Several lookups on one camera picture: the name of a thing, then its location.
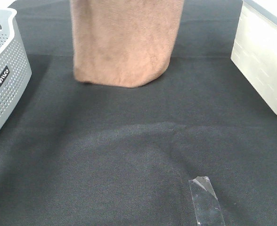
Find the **clear tape strip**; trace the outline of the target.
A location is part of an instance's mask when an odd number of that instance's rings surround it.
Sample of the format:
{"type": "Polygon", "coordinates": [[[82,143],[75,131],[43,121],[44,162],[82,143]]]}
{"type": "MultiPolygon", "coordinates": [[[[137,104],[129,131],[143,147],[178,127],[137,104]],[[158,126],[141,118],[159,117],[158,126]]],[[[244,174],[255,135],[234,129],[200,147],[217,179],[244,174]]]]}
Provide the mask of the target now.
{"type": "Polygon", "coordinates": [[[198,226],[225,226],[220,204],[207,176],[189,181],[198,226]]]}

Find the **brown towel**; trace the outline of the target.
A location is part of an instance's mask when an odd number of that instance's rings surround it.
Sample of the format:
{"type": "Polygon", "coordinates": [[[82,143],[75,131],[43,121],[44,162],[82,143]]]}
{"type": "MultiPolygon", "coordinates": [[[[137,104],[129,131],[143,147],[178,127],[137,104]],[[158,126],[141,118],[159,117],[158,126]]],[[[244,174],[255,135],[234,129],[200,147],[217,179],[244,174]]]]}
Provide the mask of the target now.
{"type": "Polygon", "coordinates": [[[77,81],[136,88],[168,68],[182,0],[72,0],[77,81]]]}

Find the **black table cloth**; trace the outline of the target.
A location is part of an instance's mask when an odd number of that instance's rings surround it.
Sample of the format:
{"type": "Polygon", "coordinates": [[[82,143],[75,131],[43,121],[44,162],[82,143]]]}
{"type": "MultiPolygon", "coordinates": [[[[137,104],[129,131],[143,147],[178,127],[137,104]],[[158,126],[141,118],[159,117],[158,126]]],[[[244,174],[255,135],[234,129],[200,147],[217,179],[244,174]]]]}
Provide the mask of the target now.
{"type": "Polygon", "coordinates": [[[228,226],[277,226],[277,116],[230,60],[240,0],[187,0],[168,70],[73,77],[66,0],[18,0],[32,77],[0,131],[0,226],[194,226],[207,176],[228,226]]]}

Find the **white plastic storage bin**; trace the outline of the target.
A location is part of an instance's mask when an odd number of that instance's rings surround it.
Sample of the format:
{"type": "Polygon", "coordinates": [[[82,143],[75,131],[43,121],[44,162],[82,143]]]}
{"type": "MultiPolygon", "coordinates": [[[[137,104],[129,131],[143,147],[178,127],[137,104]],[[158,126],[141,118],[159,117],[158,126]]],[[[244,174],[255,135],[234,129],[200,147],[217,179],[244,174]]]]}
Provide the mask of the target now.
{"type": "Polygon", "coordinates": [[[244,0],[231,60],[277,115],[277,0],[244,0]]]}

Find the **grey perforated laundry basket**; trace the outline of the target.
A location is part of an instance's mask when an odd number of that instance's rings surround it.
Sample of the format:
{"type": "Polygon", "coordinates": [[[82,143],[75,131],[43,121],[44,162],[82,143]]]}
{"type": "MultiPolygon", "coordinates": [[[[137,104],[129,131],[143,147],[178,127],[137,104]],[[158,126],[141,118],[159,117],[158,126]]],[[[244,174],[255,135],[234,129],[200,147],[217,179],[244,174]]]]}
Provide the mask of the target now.
{"type": "Polygon", "coordinates": [[[0,129],[19,102],[32,75],[16,15],[13,8],[0,9],[0,129]]]}

